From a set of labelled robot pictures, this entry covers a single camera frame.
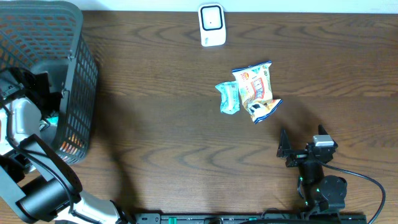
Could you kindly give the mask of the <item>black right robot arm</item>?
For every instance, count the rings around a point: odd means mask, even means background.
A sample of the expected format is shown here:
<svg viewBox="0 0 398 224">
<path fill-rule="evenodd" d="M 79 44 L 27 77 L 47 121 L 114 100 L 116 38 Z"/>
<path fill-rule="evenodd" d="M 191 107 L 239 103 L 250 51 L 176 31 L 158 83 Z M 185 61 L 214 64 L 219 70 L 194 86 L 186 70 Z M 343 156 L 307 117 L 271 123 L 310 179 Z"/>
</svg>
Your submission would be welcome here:
<svg viewBox="0 0 398 224">
<path fill-rule="evenodd" d="M 286 167 L 296 167 L 299 171 L 299 190 L 308 209 L 313 213 L 338 212 L 345 208 L 347 182 L 342 177 L 325 175 L 324 165 L 333 159 L 338 144 L 318 126 L 318 134 L 304 149 L 294 149 L 287 132 L 280 132 L 277 157 L 286 159 Z"/>
</svg>

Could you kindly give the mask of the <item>small green wipes pack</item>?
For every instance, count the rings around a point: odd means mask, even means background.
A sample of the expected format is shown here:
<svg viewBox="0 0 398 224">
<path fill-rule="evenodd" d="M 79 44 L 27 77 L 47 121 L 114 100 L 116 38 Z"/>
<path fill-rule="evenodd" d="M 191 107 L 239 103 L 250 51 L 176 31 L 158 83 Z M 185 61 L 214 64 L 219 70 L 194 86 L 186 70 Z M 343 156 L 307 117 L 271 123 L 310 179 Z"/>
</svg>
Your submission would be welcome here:
<svg viewBox="0 0 398 224">
<path fill-rule="evenodd" d="M 39 130 L 44 131 L 45 129 L 52 127 L 52 126 L 57 127 L 58 119 L 59 119 L 58 116 L 41 119 L 39 122 Z"/>
</svg>

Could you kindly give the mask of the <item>green wet wipes pack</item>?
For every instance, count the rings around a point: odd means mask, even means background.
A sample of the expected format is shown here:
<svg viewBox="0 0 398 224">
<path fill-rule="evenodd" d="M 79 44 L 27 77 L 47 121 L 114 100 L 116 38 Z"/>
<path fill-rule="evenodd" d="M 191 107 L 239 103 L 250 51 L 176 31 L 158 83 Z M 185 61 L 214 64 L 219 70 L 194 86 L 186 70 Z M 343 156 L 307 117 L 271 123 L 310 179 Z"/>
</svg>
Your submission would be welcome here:
<svg viewBox="0 0 398 224">
<path fill-rule="evenodd" d="M 220 83 L 215 88 L 221 93 L 221 113 L 235 114 L 240 110 L 239 85 L 237 81 Z"/>
</svg>

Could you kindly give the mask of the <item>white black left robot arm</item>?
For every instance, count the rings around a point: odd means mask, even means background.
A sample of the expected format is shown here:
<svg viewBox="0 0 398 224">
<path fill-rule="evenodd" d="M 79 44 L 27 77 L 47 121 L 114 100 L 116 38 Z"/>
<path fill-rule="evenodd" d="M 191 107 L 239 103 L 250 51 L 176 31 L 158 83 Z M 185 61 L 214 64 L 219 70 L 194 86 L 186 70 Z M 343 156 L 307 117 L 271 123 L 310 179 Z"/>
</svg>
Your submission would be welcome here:
<svg viewBox="0 0 398 224">
<path fill-rule="evenodd" d="M 49 75 L 9 67 L 1 70 L 1 198 L 26 223 L 135 223 L 111 200 L 82 184 L 42 140 L 58 131 L 63 93 L 50 89 Z"/>
</svg>

